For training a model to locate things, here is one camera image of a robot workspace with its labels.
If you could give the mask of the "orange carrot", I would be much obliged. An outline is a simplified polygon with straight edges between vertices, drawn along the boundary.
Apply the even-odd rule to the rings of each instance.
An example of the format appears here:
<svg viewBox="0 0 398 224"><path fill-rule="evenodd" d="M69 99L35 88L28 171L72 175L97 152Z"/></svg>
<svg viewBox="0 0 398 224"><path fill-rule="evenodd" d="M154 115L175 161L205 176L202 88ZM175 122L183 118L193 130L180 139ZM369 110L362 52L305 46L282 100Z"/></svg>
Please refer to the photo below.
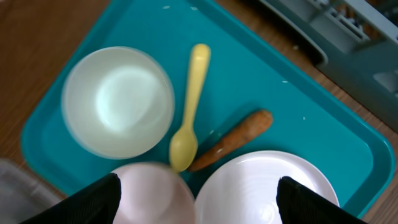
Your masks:
<svg viewBox="0 0 398 224"><path fill-rule="evenodd" d="M190 172L202 170L266 132L273 124L273 115L267 110L257 110L244 118L226 133L210 150L192 162Z"/></svg>

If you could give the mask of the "white bowl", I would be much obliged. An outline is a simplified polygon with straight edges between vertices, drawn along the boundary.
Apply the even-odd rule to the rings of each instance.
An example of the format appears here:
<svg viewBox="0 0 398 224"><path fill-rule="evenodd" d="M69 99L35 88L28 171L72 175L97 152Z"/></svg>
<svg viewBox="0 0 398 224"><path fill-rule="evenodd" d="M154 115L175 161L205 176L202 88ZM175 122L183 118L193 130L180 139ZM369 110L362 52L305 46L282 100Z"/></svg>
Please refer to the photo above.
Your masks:
<svg viewBox="0 0 398 224"><path fill-rule="evenodd" d="M83 149L107 159L130 159L167 134L175 96L154 58L115 46L96 50L73 66L61 107L65 126Z"/></svg>

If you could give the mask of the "yellow plastic spoon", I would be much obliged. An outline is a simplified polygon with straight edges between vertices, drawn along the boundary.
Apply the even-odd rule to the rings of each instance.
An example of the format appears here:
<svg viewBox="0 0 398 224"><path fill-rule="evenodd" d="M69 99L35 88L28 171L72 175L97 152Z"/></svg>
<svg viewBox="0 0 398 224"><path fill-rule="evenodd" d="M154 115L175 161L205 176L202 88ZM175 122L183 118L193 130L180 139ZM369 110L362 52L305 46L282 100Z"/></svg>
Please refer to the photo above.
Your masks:
<svg viewBox="0 0 398 224"><path fill-rule="evenodd" d="M210 58L211 50L208 45L196 44L192 48L182 125L170 141L169 161L175 172L186 170L197 153L198 141L193 130L193 124Z"/></svg>

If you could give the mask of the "white round plate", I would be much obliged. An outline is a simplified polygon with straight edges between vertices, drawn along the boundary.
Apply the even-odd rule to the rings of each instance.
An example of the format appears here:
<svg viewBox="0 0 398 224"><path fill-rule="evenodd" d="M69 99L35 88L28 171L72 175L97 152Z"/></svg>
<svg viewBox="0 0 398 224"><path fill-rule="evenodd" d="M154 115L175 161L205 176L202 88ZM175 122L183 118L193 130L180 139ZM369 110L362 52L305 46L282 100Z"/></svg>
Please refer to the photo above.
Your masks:
<svg viewBox="0 0 398 224"><path fill-rule="evenodd" d="M313 164L287 152L257 151L230 160L210 175L195 200L196 223L280 223L276 196L283 176L339 204L332 185Z"/></svg>

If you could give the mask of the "pink bowl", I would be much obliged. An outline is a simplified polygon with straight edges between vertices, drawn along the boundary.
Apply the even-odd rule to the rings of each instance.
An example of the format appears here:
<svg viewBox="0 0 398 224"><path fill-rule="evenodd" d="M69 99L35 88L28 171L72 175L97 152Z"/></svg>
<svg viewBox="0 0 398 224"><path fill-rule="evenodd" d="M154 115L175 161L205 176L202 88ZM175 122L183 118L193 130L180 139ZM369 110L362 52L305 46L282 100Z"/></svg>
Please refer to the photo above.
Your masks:
<svg viewBox="0 0 398 224"><path fill-rule="evenodd" d="M113 170L121 181L114 223L194 224L191 190L170 167L138 162Z"/></svg>

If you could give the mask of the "grey dishwasher rack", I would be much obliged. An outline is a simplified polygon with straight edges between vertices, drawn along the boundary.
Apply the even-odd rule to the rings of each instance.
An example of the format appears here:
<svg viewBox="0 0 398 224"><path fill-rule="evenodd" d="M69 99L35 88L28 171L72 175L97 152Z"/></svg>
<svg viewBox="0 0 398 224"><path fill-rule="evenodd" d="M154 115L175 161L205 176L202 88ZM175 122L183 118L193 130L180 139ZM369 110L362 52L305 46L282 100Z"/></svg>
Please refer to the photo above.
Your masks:
<svg viewBox="0 0 398 224"><path fill-rule="evenodd" d="M317 68L397 130L397 1L263 0L321 55Z"/></svg>

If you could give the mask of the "teal plastic tray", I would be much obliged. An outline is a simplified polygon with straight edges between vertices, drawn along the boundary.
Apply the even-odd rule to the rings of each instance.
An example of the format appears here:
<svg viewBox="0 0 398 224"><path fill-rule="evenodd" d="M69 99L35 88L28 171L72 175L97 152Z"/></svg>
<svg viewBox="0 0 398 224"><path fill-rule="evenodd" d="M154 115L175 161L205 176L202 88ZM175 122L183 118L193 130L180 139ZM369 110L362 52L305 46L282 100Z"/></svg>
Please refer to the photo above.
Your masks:
<svg viewBox="0 0 398 224"><path fill-rule="evenodd" d="M61 93L72 67L105 47L134 47L167 72L175 93L168 134L136 162L168 163L169 142L179 128L190 49L211 48L195 132L204 152L246 114L269 110L274 123L254 141L213 166L183 179L198 193L219 166L245 153L277 150L311 162L331 182L341 207L361 217L390 184L396 169L384 136L329 94L283 55L214 1L111 1L42 98L21 135L30 167L71 195L124 164L84 150L62 118Z"/></svg>

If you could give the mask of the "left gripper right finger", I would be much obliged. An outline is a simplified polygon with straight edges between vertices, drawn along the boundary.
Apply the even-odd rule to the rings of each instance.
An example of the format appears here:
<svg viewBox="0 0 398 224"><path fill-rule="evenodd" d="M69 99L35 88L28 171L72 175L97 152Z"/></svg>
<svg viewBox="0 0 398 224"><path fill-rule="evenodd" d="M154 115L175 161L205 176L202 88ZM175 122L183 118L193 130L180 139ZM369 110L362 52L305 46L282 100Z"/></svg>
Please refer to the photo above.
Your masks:
<svg viewBox="0 0 398 224"><path fill-rule="evenodd" d="M283 224L367 224L289 176L279 179L276 202Z"/></svg>

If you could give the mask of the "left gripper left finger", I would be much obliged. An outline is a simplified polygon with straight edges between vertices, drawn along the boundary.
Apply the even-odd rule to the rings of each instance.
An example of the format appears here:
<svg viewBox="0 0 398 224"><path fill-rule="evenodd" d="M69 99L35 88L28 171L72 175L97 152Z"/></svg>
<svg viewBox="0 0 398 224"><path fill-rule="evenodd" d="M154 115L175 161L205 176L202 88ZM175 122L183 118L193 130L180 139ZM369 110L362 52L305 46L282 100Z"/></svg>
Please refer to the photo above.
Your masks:
<svg viewBox="0 0 398 224"><path fill-rule="evenodd" d="M109 173L21 224L112 224L121 200L121 181Z"/></svg>

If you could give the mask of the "clear plastic bin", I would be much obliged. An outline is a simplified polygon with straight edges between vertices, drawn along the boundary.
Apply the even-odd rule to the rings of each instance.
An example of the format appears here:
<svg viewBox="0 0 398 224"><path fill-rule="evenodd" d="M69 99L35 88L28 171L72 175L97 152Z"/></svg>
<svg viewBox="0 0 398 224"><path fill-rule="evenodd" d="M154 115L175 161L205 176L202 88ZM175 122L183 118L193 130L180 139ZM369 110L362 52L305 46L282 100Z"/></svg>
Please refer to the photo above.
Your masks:
<svg viewBox="0 0 398 224"><path fill-rule="evenodd" d="M1 223L21 223L61 201L15 163L1 159Z"/></svg>

